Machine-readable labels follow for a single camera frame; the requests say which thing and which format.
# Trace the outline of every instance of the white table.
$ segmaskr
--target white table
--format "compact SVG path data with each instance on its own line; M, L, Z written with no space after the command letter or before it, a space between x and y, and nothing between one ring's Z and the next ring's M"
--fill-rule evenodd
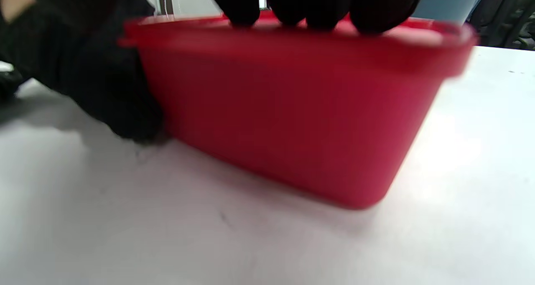
M535 284L535 52L477 48L367 211L20 96L0 110L2 285Z

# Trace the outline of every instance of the gloved finger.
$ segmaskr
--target gloved finger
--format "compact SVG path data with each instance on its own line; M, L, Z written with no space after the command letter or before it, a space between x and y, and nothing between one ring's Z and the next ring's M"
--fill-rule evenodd
M351 0L350 17L361 33L379 34L409 18L420 0Z
M305 18L304 0L267 0L275 16L286 26L295 26Z
M258 0L214 0L233 25L252 26L260 17Z
M306 0L306 24L310 28L332 30L349 12L351 0Z

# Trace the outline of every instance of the black glove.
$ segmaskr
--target black glove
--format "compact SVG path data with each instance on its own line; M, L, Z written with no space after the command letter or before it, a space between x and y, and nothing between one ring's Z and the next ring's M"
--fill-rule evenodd
M250 26L260 14L258 0L215 0L235 25ZM420 0L267 0L285 25L306 18L310 28L331 30L347 13L361 33L381 33L414 13Z
M162 110L149 92L137 51L116 42L124 20L153 12L147 0L115 0L106 19L86 32L37 3L11 24L0 17L0 59L69 96L117 135L150 142L162 129ZM0 83L8 97L24 77L4 76Z

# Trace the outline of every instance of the gloved hand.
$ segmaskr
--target gloved hand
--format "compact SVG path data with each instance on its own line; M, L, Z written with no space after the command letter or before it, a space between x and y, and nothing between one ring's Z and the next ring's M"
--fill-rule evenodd
M215 0L235 25L251 26L258 19L258 0ZM310 28L331 30L347 13L361 33L382 33L404 22L420 0L267 0L285 25L306 18Z

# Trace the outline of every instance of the red plastic container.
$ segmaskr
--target red plastic container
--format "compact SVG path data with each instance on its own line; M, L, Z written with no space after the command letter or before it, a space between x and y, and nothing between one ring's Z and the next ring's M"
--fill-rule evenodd
M441 43L288 30L270 12L253 29L224 17L126 25L179 140L352 209L388 191L441 83L462 73L469 26L409 20Z

